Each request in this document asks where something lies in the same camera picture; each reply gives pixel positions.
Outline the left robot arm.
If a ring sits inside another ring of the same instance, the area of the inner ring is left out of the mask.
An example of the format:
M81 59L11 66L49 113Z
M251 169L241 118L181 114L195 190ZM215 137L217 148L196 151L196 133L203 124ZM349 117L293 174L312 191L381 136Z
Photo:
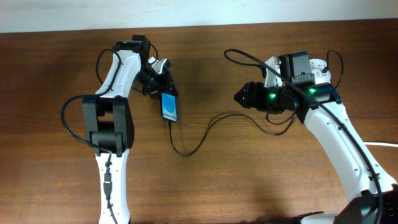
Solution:
M112 47L113 63L100 89L83 98L86 139L94 145L101 184L100 223L130 223L126 167L134 142L134 123L128 96L134 82L142 94L160 101L161 117L177 121L177 96L170 62L149 55L150 40L134 35Z

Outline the white power strip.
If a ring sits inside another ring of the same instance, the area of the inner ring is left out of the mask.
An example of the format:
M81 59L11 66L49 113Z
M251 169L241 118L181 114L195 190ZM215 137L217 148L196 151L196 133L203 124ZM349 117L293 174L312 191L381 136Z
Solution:
M327 69L327 63L322 59L313 58L309 60L315 83L331 83L331 73Z

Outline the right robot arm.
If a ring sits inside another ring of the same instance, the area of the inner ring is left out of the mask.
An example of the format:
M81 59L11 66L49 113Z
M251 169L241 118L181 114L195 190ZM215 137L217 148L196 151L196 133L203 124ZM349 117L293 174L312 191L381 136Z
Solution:
M397 223L397 182L355 131L328 64L308 52L256 59L265 81L247 82L234 100L272 114L293 111L317 138L341 180L348 201L337 214L312 212L276 223Z

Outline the white USB charger plug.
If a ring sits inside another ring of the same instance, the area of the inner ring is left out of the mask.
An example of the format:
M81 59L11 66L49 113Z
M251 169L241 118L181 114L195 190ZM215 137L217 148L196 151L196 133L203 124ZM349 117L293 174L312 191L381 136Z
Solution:
M314 68L312 73L314 74L316 84L331 83L330 71L322 72L322 69Z

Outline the blue screen Galaxy smartphone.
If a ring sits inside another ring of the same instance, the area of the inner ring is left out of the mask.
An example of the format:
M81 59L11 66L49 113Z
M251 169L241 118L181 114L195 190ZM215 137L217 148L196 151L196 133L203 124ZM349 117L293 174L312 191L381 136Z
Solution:
M161 94L161 116L163 119L167 119L171 122L177 122L177 100L173 95L166 93Z

